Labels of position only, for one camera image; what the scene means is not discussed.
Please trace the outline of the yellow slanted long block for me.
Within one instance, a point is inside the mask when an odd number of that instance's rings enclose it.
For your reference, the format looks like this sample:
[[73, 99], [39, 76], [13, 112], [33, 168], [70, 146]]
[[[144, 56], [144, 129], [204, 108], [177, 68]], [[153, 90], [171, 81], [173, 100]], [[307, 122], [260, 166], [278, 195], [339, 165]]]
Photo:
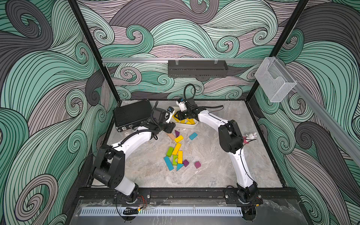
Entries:
[[180, 136], [178, 136], [177, 138], [175, 138], [175, 142], [176, 143], [179, 143], [180, 141], [182, 141], [184, 138], [183, 138], [183, 136], [182, 135], [180, 135]]

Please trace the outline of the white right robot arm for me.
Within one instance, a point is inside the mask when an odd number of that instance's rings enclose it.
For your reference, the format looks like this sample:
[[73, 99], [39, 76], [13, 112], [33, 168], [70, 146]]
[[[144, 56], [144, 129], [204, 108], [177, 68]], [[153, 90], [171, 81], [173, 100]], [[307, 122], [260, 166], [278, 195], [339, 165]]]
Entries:
[[222, 119], [205, 108], [178, 111], [177, 120], [195, 119], [207, 124], [218, 132], [220, 147], [229, 154], [237, 177], [237, 188], [240, 201], [250, 203], [258, 197], [258, 185], [251, 176], [244, 154], [244, 138], [235, 120]]

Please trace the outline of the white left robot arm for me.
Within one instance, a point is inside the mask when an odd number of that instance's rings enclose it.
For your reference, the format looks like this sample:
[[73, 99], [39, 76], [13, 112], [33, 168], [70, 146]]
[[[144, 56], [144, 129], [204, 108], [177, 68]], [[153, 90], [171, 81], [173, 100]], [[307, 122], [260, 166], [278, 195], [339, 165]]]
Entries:
[[173, 107], [167, 110], [153, 108], [149, 119], [142, 122], [135, 132], [120, 142], [103, 145], [95, 157], [91, 169], [92, 178], [120, 192], [127, 201], [135, 202], [138, 198], [138, 185], [125, 177], [126, 157], [142, 144], [153, 138], [157, 139], [160, 132], [172, 133], [176, 125], [170, 120], [174, 114]]

